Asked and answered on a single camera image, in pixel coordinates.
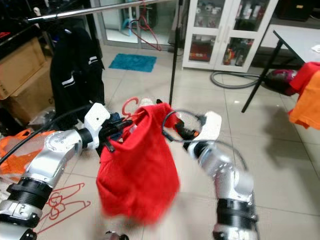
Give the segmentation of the orange shirt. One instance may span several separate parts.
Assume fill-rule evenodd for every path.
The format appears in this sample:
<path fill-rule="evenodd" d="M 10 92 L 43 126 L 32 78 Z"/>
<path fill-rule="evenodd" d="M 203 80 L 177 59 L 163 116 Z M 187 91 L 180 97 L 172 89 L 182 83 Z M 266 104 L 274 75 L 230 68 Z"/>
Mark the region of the orange shirt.
<path fill-rule="evenodd" d="M 289 121 L 320 130 L 320 81 L 309 82 L 289 114 Z"/>

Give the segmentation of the open cardboard box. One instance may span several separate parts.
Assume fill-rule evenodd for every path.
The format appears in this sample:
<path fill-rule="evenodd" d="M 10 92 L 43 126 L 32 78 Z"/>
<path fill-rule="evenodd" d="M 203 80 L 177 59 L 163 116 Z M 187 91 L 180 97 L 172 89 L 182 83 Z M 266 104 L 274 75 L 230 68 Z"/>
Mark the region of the open cardboard box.
<path fill-rule="evenodd" d="M 38 38 L 32 38 L 0 61 L 0 98 L 6 99 L 47 61 Z"/>

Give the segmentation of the white table black legs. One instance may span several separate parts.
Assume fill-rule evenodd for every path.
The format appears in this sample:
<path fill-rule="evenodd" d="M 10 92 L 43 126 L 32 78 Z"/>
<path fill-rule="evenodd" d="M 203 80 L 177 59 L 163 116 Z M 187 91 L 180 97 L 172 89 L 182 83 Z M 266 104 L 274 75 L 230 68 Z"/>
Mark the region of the white table black legs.
<path fill-rule="evenodd" d="M 264 82 L 268 71 L 276 67 L 274 66 L 274 61 L 281 51 L 282 46 L 286 46 L 286 48 L 288 48 L 288 50 L 290 50 L 298 60 L 301 60 L 304 63 L 320 62 L 320 53 L 313 50 L 313 47 L 320 45 L 320 29 L 293 26 L 287 26 L 284 28 L 277 27 L 272 30 L 272 34 L 274 34 L 278 39 L 277 44 L 274 50 L 270 53 L 265 67 L 263 67 L 249 98 L 241 110 L 243 114 L 246 112 L 254 96 Z"/>

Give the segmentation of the pink vacuum cleaner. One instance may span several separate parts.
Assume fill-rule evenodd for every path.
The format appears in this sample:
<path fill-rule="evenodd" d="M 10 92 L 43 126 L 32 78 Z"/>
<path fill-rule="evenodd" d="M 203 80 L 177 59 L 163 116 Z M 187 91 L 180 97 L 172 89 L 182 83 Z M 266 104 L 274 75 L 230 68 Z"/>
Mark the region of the pink vacuum cleaner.
<path fill-rule="evenodd" d="M 296 70 L 276 69 L 266 75 L 262 85 L 278 94 L 292 96 L 297 91 L 291 87 L 290 83 L 296 75 Z"/>

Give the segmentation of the black metal shelf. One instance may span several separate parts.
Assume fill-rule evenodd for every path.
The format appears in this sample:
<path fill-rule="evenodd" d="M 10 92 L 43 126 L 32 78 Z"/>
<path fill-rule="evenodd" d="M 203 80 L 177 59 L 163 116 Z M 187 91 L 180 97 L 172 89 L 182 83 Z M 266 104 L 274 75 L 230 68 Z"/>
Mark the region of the black metal shelf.
<path fill-rule="evenodd" d="M 34 17 L 34 7 L 42 9 L 43 15 L 63 12 L 74 0 L 0 0 L 0 50 L 2 55 L 39 38 L 42 32 L 24 20 Z"/>

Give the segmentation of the robot left leg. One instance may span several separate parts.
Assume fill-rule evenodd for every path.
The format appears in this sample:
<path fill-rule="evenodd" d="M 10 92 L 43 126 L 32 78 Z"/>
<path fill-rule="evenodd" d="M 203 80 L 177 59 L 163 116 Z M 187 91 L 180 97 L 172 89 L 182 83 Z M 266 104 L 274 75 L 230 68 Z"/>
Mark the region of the robot left leg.
<path fill-rule="evenodd" d="M 106 231 L 103 240 L 121 240 L 121 235 L 114 231 Z"/>

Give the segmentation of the silver clothes rail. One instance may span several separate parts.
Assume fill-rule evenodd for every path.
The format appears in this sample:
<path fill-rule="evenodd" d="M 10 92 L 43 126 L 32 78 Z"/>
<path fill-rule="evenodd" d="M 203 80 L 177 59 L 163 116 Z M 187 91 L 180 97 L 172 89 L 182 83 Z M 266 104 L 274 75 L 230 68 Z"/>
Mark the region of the silver clothes rail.
<path fill-rule="evenodd" d="M 140 5 L 147 5 L 148 3 L 162 3 L 162 2 L 173 2 L 173 1 L 174 0 L 137 0 L 137 1 L 131 1 L 131 2 L 111 4 L 108 6 L 98 6 L 98 7 L 90 7 L 87 9 L 70 10 L 70 11 L 65 11 L 65 12 L 55 13 L 55 14 L 44 14 L 42 16 L 25 19 L 23 22 L 28 25 L 34 25 L 34 24 L 39 24 L 39 23 L 44 23 L 49 21 L 55 21 L 58 19 L 73 18 L 76 16 L 84 16 L 89 14 L 101 13 L 108 10 L 128 9 L 128 8 L 137 7 Z"/>

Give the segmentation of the teal floor mat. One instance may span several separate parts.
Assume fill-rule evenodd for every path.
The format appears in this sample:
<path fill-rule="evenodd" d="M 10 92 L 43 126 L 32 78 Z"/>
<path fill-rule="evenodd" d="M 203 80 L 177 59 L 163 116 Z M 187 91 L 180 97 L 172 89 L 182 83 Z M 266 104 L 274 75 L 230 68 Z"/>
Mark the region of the teal floor mat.
<path fill-rule="evenodd" d="M 157 57 L 139 54 L 117 54 L 109 65 L 110 69 L 151 73 Z"/>

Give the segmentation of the red shirt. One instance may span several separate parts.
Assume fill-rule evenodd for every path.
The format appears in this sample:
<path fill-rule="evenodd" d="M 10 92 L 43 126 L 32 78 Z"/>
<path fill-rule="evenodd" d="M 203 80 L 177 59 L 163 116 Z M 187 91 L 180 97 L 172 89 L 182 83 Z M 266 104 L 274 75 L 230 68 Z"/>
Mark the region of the red shirt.
<path fill-rule="evenodd" d="M 138 224 L 157 224 L 179 192 L 179 175 L 163 128 L 178 117 L 168 103 L 141 106 L 134 114 L 133 131 L 121 141 L 110 140 L 115 151 L 104 149 L 96 176 L 102 212 L 124 216 Z"/>
<path fill-rule="evenodd" d="M 307 87 L 320 89 L 320 61 L 306 62 L 289 82 L 293 94 L 302 94 Z"/>

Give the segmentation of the white glass door cabinet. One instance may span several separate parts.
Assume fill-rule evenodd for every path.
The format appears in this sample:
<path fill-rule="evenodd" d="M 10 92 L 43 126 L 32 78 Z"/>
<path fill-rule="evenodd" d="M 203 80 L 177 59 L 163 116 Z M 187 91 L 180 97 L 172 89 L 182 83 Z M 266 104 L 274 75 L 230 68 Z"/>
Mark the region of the white glass door cabinet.
<path fill-rule="evenodd" d="M 278 0 L 187 0 L 183 67 L 246 73 Z"/>

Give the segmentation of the black jacket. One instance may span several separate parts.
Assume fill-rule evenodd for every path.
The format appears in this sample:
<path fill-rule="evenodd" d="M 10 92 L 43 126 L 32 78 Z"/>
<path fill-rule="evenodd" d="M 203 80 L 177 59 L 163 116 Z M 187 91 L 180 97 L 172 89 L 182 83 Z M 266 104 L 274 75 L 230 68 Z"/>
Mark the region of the black jacket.
<path fill-rule="evenodd" d="M 50 65 L 50 81 L 54 96 L 57 126 L 73 128 L 84 121 L 88 110 L 73 110 L 94 103 L 105 104 L 105 66 L 101 49 L 82 27 L 61 32 Z"/>

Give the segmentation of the printed cardboard box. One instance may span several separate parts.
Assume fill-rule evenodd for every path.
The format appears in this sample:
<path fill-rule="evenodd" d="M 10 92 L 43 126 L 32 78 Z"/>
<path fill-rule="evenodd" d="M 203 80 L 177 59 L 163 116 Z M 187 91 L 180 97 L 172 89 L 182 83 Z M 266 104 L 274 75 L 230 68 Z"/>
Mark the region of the printed cardboard box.
<path fill-rule="evenodd" d="M 20 123 L 29 123 L 43 110 L 54 106 L 50 77 L 42 75 L 30 78 L 16 91 L 1 99 L 0 105 Z"/>

